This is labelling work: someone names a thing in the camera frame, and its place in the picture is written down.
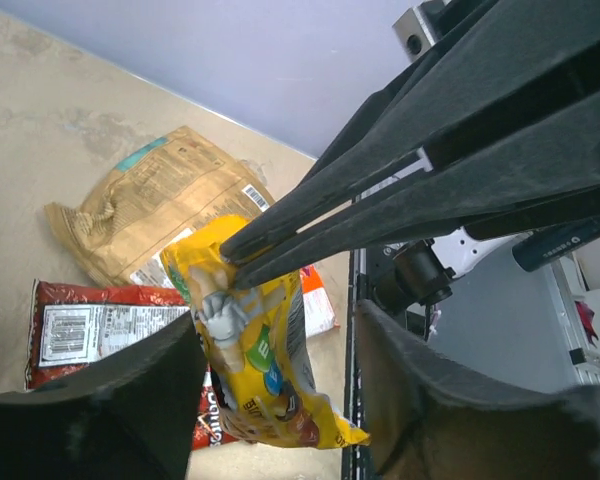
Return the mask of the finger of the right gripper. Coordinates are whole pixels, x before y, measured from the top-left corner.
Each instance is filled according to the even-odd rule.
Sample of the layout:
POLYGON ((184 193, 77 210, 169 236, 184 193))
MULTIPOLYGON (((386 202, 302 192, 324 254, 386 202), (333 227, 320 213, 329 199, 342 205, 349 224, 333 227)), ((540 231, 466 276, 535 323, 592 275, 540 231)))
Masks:
POLYGON ((414 162, 357 145, 229 241, 246 289, 333 254, 446 235, 492 239, 600 216, 600 119, 548 119, 381 187, 414 162))
MULTIPOLYGON (((441 170, 548 119, 600 119, 600 1, 484 1, 409 68, 357 145, 441 170)), ((320 162, 314 176, 338 158, 320 162)))

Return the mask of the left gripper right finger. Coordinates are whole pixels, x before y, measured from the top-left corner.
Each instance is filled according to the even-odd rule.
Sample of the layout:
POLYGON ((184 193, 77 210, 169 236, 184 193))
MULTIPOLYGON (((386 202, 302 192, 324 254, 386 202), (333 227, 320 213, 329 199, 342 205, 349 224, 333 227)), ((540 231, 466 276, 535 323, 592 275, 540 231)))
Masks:
POLYGON ((516 387, 432 350, 369 300, 355 347, 383 479, 600 479, 600 385, 516 387))

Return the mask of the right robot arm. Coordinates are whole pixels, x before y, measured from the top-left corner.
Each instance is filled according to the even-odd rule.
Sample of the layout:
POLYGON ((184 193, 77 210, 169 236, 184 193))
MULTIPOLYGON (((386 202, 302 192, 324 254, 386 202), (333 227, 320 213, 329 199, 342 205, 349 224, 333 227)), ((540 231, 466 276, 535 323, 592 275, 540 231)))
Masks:
POLYGON ((388 245, 384 306, 434 304, 516 234, 600 216, 600 1, 425 1, 393 29, 408 68, 221 245, 237 287, 388 245))

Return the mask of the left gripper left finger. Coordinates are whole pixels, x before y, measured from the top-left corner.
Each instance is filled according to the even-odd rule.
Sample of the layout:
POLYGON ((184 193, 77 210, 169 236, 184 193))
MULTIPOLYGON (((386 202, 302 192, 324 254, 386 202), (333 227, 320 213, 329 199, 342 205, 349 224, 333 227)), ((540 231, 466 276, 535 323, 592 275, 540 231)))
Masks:
POLYGON ((183 479, 206 358, 185 313, 26 393, 0 394, 0 479, 183 479))

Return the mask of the yellow M&M's bag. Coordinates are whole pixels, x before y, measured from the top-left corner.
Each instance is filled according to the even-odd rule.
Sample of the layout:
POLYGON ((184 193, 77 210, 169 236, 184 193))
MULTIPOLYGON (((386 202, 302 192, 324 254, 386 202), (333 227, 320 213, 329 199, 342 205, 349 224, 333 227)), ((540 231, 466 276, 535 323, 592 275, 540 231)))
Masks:
POLYGON ((299 271, 237 287, 237 269, 220 246, 247 223, 238 215, 219 217, 160 254, 190 305, 221 427, 240 440, 280 448, 369 444, 370 435, 315 388, 299 271))

